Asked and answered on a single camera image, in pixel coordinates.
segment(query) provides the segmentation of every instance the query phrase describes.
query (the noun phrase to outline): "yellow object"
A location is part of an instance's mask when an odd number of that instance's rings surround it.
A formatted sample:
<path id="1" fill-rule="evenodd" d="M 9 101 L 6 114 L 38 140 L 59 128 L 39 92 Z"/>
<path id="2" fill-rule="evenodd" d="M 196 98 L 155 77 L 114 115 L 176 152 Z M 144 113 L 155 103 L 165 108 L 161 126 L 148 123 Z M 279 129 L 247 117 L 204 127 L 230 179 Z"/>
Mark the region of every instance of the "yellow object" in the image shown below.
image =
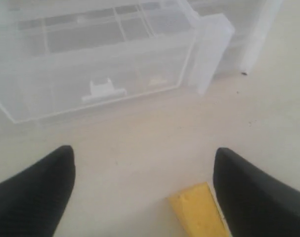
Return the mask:
<path id="1" fill-rule="evenodd" d="M 169 201 L 190 237 L 228 237 L 207 183 L 181 191 Z"/>

